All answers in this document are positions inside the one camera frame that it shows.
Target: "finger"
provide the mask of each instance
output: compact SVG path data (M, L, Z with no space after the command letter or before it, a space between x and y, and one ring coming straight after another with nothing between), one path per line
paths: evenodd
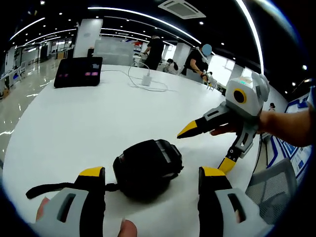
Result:
M44 197L44 199L41 201L38 212L36 214L36 221L41 218L44 215L44 206L49 202L49 199L47 197Z
M137 228L134 223L128 220L122 222L118 237L137 237Z
M227 132L236 132L236 125L228 123L226 125L219 126L216 129L214 129L213 131L211 131L210 134L212 136L216 136L216 135L227 133Z

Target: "white cable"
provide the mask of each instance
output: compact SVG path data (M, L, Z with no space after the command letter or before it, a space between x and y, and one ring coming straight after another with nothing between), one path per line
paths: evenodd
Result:
M165 83L162 83L162 82L159 82L159 81L154 81L154 80L152 80L152 82L163 84L163 85L166 87L166 89L155 89L155 88L152 88L152 87L145 88L145 87L143 87L143 86L137 85L137 84L132 80L132 78L135 78L135 77L131 77L130 74L129 74L131 68L133 67L133 65L134 65L135 63L136 63L136 62L134 62L134 63L132 63L132 65L130 65L130 67L129 67L127 73L126 73L126 72L123 72L123 71L121 71L121 70L101 70L101 71L102 71L102 72L121 72L121 73L124 73L125 75L128 76L128 78L130 79L130 81L133 83L133 85L134 85L135 87L141 88L141 89L144 89L144 90L147 90L147 91L165 92L165 91L169 90L169 89L168 89L168 86L167 86ZM147 76L150 76L150 69L149 69L149 67L148 67L145 63L142 63L142 64L144 64L144 65L148 68L148 74L147 74Z

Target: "air conditioner vent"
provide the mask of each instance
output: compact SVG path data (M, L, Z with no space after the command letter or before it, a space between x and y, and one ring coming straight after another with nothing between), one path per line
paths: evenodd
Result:
M182 19L206 17L202 12L184 0L168 0L158 6Z

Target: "robotic claw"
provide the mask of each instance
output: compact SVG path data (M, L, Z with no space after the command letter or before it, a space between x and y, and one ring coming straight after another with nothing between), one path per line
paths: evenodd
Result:
M237 132L236 140L218 167L226 174L232 170L237 159L243 158L252 147L263 103L267 101L269 92L269 82L263 74L253 72L251 77L231 79L227 83L226 101L190 122L177 138L209 132L231 122L232 118L241 120L242 130Z

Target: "charging cable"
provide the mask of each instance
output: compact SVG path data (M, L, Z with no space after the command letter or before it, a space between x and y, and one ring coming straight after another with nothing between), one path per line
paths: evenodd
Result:
M128 78L130 79L130 81L133 83L133 85L134 85L135 87L141 88L141 89L144 89L144 90L147 90L147 91L165 92L165 91L169 90L169 89L168 89L168 86L167 86L165 83L162 83L162 82L159 82L159 81L154 81L154 80L153 80L152 82L154 82L154 83L159 83L159 84L163 84L163 85L165 86L165 89L159 89L159 88L152 88L152 87L145 87L145 86L137 85L137 84L133 81L132 78L139 79L139 80L143 80L143 79L141 79L141 78L136 78L136 77L132 77L132 76L130 75L130 70L131 70L131 68L134 66L135 63L136 63L136 62L134 62L134 63L132 63L132 65L130 65L130 67L129 67L127 73L126 73L126 72L123 72L123 71L121 71L121 70L101 70L101 71L102 71L102 72L121 72L121 73L124 73L125 75L128 76ZM139 63L145 65L145 66L148 68L148 73L147 73L147 75L145 75L145 77L150 77L150 78L151 78L151 76L150 76L150 68L149 68L145 63L142 63L142 62L139 62Z

